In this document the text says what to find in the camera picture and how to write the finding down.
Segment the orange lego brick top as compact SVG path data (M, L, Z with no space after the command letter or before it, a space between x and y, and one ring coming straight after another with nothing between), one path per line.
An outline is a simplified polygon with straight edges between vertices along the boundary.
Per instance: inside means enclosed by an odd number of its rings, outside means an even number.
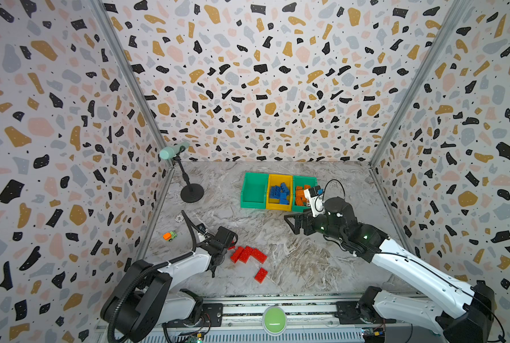
M295 198L296 206L305 207L306 206L306 198L304 195L304 188L297 186L295 195L296 195L296 198Z

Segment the blue lego brick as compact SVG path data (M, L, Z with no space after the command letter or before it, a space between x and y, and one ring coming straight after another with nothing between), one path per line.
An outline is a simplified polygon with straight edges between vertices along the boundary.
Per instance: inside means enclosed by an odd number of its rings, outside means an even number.
M279 200L281 193L280 187L272 187L272 199Z
M284 193L286 195L290 194L289 187L287 187L287 185L284 182L281 183L280 188L281 188L282 193Z
M279 204L289 205L288 195L286 193L280 194Z

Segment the blue lego brick top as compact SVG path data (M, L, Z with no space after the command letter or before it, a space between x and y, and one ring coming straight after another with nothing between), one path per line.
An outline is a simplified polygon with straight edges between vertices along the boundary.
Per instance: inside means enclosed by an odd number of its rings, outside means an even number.
M281 183L280 188L281 188L282 193L284 193L286 195L290 194L289 187L287 187L287 185L284 182Z

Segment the blue lego brick slim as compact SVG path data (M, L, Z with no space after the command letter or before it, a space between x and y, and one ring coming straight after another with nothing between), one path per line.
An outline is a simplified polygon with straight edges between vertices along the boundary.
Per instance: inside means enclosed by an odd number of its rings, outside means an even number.
M281 194L280 188L278 186L273 186L269 191L269 198L271 200L279 200L280 194Z

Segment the lone red lego brick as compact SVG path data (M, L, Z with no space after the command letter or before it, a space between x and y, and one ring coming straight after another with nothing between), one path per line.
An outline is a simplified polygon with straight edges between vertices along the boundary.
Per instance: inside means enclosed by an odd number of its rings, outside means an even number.
M254 279L259 283L262 284L263 281L266 279L266 276L268 275L268 271L265 270L265 268L260 268L258 273L256 273Z

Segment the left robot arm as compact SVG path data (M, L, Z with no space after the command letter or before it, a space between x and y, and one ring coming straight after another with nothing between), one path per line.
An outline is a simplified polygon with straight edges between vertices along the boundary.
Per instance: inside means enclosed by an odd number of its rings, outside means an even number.
M140 342L158 324L202 321L203 298L185 288L172 289L197 274L215 273L226 253L238 241L235 232L219 227L216 234L189 228L191 251L158 264L138 260L127 270L102 307L108 342Z

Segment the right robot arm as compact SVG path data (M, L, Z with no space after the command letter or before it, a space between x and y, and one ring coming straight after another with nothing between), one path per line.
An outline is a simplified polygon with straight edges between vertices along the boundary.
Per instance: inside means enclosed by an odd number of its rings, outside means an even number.
M399 320L431 330L448 342L489 341L497 321L492 288L484 283L472 286L421 260L382 230L360 222L345 199L325 199L319 186L304 193L309 208L284 216L294 234L319 233L341 250L396 275L426 296L418 300L368 287L356 305L358 319L367 324Z

